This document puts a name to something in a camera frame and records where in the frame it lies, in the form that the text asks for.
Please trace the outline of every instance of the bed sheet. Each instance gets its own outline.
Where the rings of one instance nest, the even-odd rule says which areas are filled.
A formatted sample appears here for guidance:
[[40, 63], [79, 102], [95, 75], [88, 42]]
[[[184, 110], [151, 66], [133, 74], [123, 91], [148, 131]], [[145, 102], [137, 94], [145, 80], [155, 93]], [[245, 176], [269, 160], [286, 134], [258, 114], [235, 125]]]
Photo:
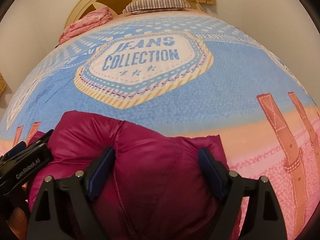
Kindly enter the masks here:
[[274, 54], [204, 13], [122, 17], [58, 46], [11, 100], [2, 154], [71, 110], [167, 136], [219, 134], [231, 169], [270, 178], [289, 240], [320, 200], [318, 108]]

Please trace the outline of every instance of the puffer jacket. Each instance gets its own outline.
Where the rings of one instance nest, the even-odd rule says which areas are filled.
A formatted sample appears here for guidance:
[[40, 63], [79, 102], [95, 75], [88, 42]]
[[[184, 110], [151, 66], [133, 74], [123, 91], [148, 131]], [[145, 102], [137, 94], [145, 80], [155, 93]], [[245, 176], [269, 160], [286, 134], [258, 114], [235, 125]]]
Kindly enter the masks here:
[[[30, 143], [43, 135], [36, 133]], [[201, 240], [218, 206], [197, 162], [207, 147], [227, 168], [219, 136], [165, 137], [145, 127], [98, 114], [66, 112], [52, 133], [48, 148], [54, 160], [31, 184], [32, 209], [48, 175], [70, 177], [112, 146], [116, 161], [95, 212], [113, 240]], [[239, 219], [231, 239], [239, 235]]]

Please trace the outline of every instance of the striped pillow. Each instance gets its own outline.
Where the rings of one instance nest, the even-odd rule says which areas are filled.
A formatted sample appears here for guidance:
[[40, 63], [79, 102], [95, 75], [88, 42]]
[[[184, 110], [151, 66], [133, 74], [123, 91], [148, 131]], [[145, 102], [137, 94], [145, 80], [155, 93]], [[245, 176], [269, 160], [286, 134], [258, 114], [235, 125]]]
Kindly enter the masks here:
[[138, 0], [129, 3], [122, 13], [152, 9], [191, 9], [191, 6], [183, 0]]

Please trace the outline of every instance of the pink fabric pattern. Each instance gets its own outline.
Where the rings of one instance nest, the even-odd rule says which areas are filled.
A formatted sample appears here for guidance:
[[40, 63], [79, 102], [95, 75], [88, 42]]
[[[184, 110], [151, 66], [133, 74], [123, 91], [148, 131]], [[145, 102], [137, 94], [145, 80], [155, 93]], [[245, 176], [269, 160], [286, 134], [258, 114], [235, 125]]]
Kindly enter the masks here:
[[108, 6], [92, 11], [85, 15], [82, 19], [65, 28], [59, 37], [59, 44], [61, 45], [73, 37], [92, 30], [95, 27], [104, 25], [112, 19], [113, 16], [109, 11]]

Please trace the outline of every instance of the white wall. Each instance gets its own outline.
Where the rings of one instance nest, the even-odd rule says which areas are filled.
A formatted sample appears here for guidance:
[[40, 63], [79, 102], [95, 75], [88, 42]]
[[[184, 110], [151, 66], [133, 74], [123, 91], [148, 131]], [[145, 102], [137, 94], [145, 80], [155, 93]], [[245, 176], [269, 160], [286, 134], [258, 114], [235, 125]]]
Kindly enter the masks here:
[[0, 96], [0, 119], [30, 71], [58, 44], [79, 0], [15, 0], [0, 22], [0, 73], [8, 87]]
[[276, 54], [320, 107], [320, 34], [299, 0], [217, 0], [204, 7]]

